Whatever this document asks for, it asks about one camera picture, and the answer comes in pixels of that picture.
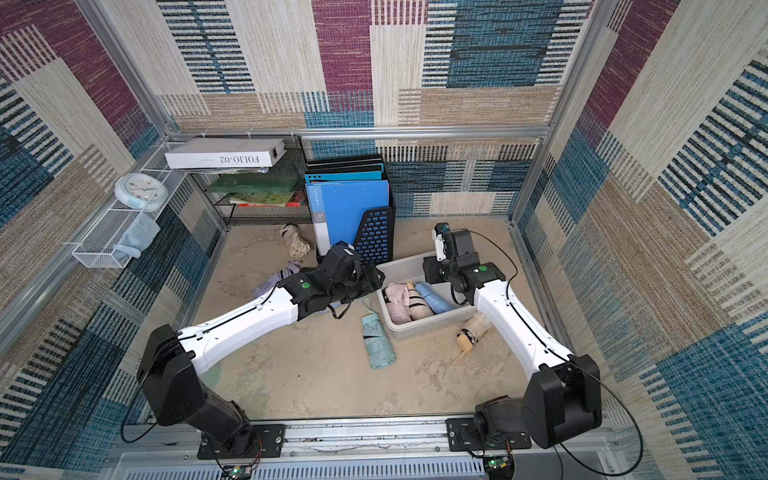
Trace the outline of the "beige umbrella black stripes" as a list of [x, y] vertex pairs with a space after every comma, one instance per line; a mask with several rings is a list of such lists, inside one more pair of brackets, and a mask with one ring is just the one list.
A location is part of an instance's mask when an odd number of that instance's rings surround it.
[[422, 320], [433, 315], [427, 301], [418, 292], [412, 282], [406, 284], [408, 290], [408, 309], [412, 321]]

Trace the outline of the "lilac folded umbrella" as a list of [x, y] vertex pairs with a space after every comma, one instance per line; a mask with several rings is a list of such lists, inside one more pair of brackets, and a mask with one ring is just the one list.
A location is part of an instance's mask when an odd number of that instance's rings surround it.
[[272, 273], [266, 280], [260, 283], [253, 291], [253, 297], [259, 298], [267, 293], [270, 293], [272, 289], [285, 278], [297, 273], [303, 267], [302, 262], [298, 260], [291, 260], [286, 267]]

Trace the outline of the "black mesh file holder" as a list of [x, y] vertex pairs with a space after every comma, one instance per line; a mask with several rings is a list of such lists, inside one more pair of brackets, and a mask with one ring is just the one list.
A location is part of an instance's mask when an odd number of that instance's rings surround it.
[[363, 214], [352, 244], [364, 264], [378, 265], [392, 259], [394, 213], [390, 205]]

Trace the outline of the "green book on shelf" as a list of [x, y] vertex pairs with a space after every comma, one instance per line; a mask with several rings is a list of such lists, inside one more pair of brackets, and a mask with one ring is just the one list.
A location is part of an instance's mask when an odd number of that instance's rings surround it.
[[298, 183], [299, 179], [295, 175], [242, 173], [220, 176], [207, 187], [207, 191], [222, 194], [282, 194], [292, 192]]

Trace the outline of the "blue clip file folder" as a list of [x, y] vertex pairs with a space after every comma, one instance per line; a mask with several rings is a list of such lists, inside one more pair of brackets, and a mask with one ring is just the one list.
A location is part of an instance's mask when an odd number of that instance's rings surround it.
[[389, 190], [387, 180], [307, 184], [306, 193], [317, 253], [320, 256], [326, 255], [339, 241], [352, 244], [363, 214], [389, 205]]

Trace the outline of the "white FOLIO-02 box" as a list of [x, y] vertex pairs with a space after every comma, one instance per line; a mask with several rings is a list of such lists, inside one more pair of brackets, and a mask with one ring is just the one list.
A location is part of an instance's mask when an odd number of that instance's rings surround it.
[[165, 153], [171, 169], [271, 168], [286, 153], [282, 139], [196, 138]]

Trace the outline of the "cream umbrella at back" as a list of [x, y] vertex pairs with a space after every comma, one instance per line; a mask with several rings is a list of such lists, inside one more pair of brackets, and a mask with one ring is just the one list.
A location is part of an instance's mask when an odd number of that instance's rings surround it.
[[301, 230], [295, 224], [286, 224], [280, 229], [287, 252], [291, 258], [300, 259], [311, 251], [310, 243], [302, 236]]

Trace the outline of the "teal file folder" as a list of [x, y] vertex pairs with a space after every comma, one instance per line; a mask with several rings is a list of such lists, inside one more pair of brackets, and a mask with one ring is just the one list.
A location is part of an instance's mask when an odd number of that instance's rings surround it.
[[306, 183], [382, 180], [382, 163], [362, 165], [340, 165], [331, 169], [308, 169], [304, 175]]

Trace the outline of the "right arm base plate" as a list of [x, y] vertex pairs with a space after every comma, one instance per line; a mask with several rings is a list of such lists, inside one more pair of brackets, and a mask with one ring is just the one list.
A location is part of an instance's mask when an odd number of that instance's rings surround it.
[[518, 420], [506, 422], [493, 437], [487, 427], [481, 430], [473, 417], [449, 417], [445, 421], [447, 439], [451, 452], [480, 452], [503, 450], [525, 450], [532, 447], [532, 440]]

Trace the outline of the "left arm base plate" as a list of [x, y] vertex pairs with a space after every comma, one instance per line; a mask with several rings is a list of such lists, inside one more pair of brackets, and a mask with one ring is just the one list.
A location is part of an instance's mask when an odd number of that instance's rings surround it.
[[203, 434], [197, 451], [198, 460], [278, 458], [285, 438], [285, 424], [251, 424], [232, 439], [219, 442]]

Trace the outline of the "red and green book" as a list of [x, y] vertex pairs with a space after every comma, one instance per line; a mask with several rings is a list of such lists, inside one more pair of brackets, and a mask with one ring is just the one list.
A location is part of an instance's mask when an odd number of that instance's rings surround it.
[[285, 193], [231, 194], [230, 204], [242, 207], [300, 207], [305, 202], [303, 191]]

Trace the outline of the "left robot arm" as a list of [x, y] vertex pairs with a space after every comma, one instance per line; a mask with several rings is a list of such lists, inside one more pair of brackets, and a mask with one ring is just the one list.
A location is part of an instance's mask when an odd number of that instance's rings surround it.
[[349, 306], [379, 290], [384, 274], [355, 249], [335, 244], [320, 264], [280, 280], [267, 293], [212, 320], [176, 330], [154, 329], [137, 380], [157, 424], [187, 424], [233, 458], [252, 455], [257, 435], [245, 411], [206, 386], [201, 375], [225, 357], [312, 314]]

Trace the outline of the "light blue umbrella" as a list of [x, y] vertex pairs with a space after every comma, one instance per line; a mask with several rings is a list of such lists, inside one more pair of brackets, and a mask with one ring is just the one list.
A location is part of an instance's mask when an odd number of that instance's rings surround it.
[[427, 301], [435, 315], [446, 313], [457, 308], [455, 303], [440, 296], [430, 284], [426, 282], [418, 282], [415, 284], [415, 287]]

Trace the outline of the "light blue cloth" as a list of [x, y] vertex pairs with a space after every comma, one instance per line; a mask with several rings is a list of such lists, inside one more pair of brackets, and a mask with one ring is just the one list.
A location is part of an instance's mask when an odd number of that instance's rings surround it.
[[118, 261], [140, 258], [160, 230], [153, 218], [144, 212], [139, 213], [114, 246], [113, 256]]

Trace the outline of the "white plastic storage box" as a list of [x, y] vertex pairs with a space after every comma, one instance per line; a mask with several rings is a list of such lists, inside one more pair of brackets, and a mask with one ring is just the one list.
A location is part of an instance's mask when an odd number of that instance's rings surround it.
[[[449, 325], [463, 324], [477, 311], [469, 303], [461, 305], [464, 297], [462, 294], [451, 293], [450, 283], [426, 282], [423, 263], [428, 256], [429, 253], [424, 253], [377, 266], [384, 274], [383, 287], [376, 292], [378, 305], [383, 311], [381, 320], [395, 340], [405, 340]], [[411, 297], [414, 293], [419, 296], [418, 299], [412, 299], [416, 302], [419, 314], [410, 314], [410, 321], [396, 323], [392, 319], [387, 302], [389, 296], [384, 290], [389, 284], [412, 286], [409, 290]]]

